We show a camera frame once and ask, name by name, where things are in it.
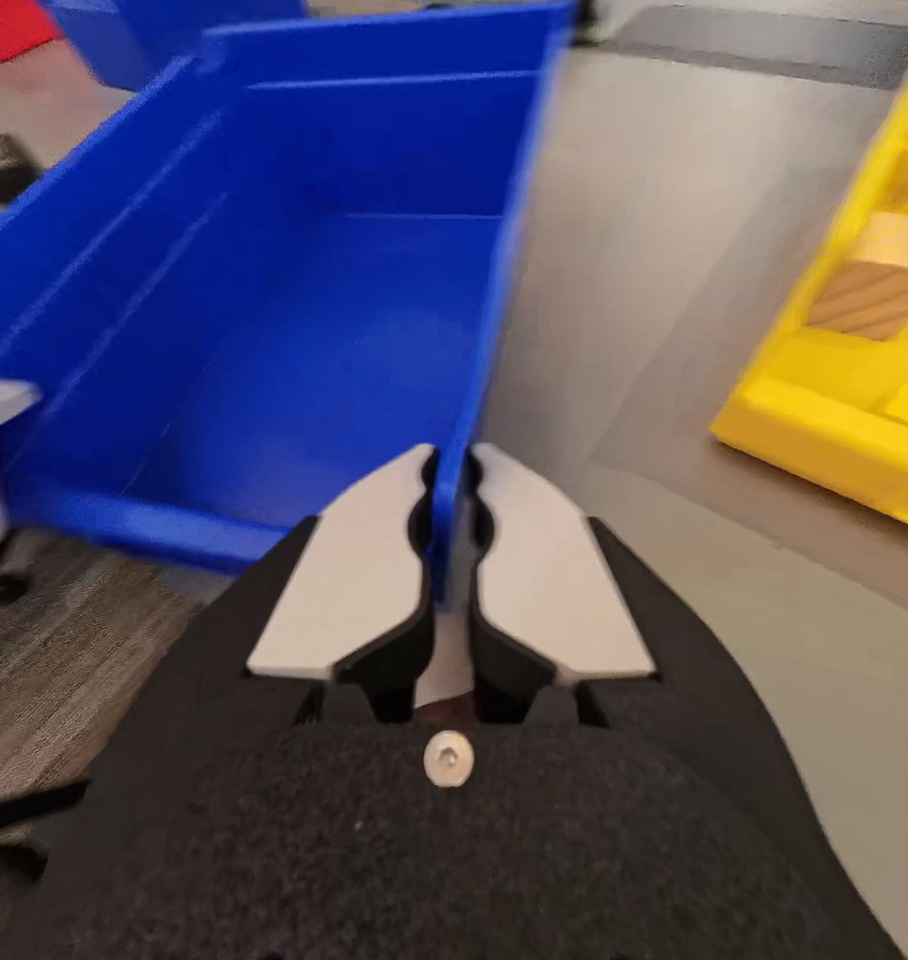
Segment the pile of mixed wooden cubes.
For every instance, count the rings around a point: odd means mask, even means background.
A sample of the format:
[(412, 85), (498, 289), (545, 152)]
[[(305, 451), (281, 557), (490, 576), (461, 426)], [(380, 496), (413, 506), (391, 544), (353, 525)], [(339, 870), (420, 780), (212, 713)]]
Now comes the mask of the pile of mixed wooden cubes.
[(843, 210), (837, 252), (808, 327), (881, 344), (884, 416), (908, 426), (908, 135), (866, 164)]

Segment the red container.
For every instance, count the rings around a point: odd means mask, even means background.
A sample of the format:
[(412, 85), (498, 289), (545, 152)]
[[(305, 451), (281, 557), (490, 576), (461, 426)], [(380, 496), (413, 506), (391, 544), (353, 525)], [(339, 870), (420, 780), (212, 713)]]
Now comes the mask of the red container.
[(52, 18), (35, 1), (0, 1), (0, 63), (61, 38)]

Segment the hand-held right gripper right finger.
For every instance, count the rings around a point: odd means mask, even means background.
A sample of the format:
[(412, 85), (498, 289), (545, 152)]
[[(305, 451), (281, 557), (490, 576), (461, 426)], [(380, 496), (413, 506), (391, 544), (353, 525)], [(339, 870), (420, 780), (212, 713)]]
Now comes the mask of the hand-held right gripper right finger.
[(523, 721), (542, 690), (656, 677), (591, 519), (488, 441), (470, 452), (468, 639), (480, 719)]

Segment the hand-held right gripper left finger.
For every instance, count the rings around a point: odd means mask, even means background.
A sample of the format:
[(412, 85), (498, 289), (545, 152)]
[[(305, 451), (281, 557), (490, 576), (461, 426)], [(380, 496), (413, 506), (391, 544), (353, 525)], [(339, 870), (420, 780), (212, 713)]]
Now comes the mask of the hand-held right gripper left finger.
[(435, 650), (428, 554), (438, 457), (418, 443), (315, 518), (245, 662), (252, 678), (358, 688), (380, 721), (412, 719)]

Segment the yellow plastic box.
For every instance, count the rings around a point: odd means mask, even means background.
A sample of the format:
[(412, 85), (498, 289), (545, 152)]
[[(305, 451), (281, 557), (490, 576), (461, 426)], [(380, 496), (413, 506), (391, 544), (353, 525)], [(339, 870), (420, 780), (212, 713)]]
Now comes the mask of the yellow plastic box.
[(908, 426), (880, 409), (880, 343), (805, 320), (831, 269), (858, 176), (908, 135), (908, 72), (834, 221), (711, 425), (721, 443), (908, 524)]

